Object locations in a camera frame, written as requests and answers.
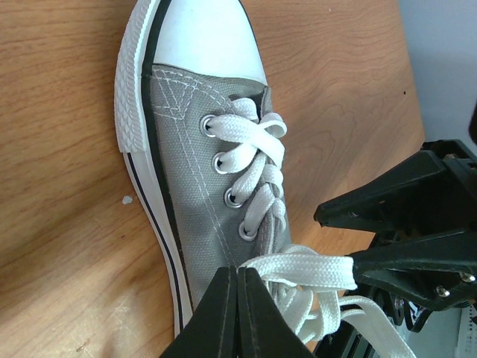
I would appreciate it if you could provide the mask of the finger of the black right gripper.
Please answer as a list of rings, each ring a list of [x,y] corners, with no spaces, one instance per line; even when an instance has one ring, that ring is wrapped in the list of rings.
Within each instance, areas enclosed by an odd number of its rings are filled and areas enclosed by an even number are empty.
[[[320,204],[323,227],[374,233],[476,228],[476,155],[458,139],[421,149],[364,186]]]
[[[476,300],[476,232],[454,230],[350,255],[357,283],[375,286],[431,311]]]

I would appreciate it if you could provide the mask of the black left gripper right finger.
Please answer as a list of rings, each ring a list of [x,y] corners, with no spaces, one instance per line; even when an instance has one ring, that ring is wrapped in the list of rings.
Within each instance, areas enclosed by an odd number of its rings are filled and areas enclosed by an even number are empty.
[[[238,270],[238,357],[312,357],[286,324],[259,273]]]

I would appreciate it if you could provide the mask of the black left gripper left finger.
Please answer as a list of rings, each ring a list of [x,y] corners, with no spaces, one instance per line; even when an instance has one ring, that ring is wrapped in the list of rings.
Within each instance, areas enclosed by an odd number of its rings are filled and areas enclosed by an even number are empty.
[[[162,357],[236,357],[238,279],[234,267],[219,268],[189,323]]]

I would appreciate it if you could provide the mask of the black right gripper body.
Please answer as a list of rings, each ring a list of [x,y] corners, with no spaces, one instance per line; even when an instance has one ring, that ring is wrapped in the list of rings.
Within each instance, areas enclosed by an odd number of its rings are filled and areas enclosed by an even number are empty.
[[[434,312],[476,304],[476,156],[462,141],[424,143],[314,218],[373,233],[353,254],[353,274],[395,324],[419,332]]]

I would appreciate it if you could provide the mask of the white shoelace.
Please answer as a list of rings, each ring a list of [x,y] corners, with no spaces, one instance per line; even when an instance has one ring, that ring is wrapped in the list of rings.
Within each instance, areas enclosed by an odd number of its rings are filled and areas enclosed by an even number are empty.
[[[212,165],[220,175],[240,175],[224,192],[226,206],[247,207],[238,225],[239,236],[252,242],[267,217],[275,219],[278,232],[284,233],[281,168],[285,147],[280,139],[287,127],[282,117],[273,112],[260,115],[252,99],[238,98],[230,114],[204,116],[200,129],[207,137],[236,144],[230,151],[217,153]],[[360,295],[339,296],[340,291],[357,287],[351,257],[325,256],[288,244],[276,252],[267,250],[243,266],[258,271],[280,314],[302,342],[319,342],[346,322],[381,357],[414,356],[378,304]]]

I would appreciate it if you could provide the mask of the grey canvas sneaker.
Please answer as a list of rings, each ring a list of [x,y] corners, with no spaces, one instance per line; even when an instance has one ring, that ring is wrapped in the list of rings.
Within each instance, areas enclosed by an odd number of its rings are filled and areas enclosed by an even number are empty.
[[[179,333],[219,268],[291,241],[282,152],[230,156],[227,120],[277,117],[243,4],[138,1],[117,59],[114,111],[119,150],[165,259]]]

